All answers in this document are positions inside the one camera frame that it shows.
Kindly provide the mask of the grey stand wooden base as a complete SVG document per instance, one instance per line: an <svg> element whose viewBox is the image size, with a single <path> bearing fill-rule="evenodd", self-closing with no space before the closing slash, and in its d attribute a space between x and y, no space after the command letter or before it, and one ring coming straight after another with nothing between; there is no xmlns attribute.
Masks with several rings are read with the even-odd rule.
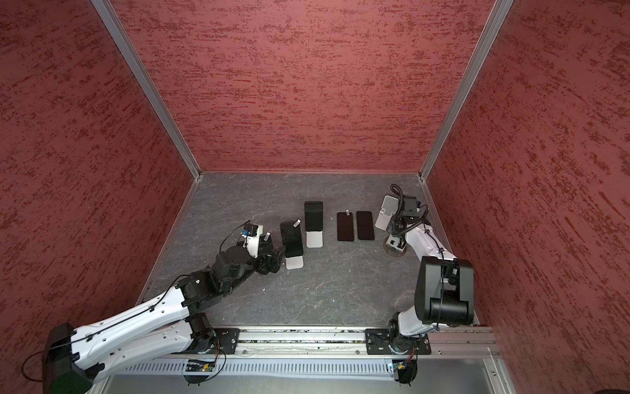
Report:
<svg viewBox="0 0 630 394"><path fill-rule="evenodd" d="M407 251L407 241L405 236L388 236L383 243L384 251L392 257L400 258Z"/></svg>

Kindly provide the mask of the silver edged phone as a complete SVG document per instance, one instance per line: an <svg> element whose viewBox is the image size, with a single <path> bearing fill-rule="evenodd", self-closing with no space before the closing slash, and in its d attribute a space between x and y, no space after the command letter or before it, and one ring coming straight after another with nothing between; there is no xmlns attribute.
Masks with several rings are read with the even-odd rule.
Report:
<svg viewBox="0 0 630 394"><path fill-rule="evenodd" d="M354 241L354 216L349 211L336 214L337 239L340 242Z"/></svg>

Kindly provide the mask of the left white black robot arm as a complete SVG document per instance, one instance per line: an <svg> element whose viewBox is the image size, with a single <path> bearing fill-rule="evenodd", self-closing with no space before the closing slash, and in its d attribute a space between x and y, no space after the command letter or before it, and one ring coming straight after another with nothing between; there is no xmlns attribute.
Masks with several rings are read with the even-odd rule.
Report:
<svg viewBox="0 0 630 394"><path fill-rule="evenodd" d="M275 274L285 247L249 254L243 246L219 253L215 263L185 274L155 299L79 328L62 323L49 332L42 356L45 393L86 393L120 370L187 351L220 351L205 311L253 274Z"/></svg>

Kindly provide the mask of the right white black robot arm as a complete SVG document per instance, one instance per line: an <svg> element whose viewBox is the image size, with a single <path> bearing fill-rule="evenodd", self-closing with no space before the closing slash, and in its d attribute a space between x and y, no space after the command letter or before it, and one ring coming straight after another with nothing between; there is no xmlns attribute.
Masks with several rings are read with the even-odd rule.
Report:
<svg viewBox="0 0 630 394"><path fill-rule="evenodd" d="M376 228L388 233L383 248L389 255L400 257L411 250L420 262L413 306L394 314L388 323L391 351L404 354L415 340L443 326L473 324L474 270L469 261L457 258L443 246L420 215L416 216L418 224L409 223L406 232L396 235L395 230L405 224L398 208L397 198L385 196Z"/></svg>

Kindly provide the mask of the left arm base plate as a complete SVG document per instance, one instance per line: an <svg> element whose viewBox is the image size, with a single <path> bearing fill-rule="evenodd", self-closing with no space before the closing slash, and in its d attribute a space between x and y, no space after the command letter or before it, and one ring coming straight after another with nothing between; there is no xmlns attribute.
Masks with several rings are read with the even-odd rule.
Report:
<svg viewBox="0 0 630 394"><path fill-rule="evenodd" d="M208 351L213 354L223 352L228 356L234 355L240 334L239 328L214 328Z"/></svg>

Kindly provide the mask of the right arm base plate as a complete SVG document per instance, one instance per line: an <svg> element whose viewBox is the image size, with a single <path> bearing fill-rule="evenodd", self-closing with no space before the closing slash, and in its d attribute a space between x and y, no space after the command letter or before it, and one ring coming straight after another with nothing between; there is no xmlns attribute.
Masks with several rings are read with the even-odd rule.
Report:
<svg viewBox="0 0 630 394"><path fill-rule="evenodd" d="M364 333L367 353L371 356L427 356L431 354L431 345L427 336L410 338L399 334L391 335L385 328L369 328Z"/></svg>

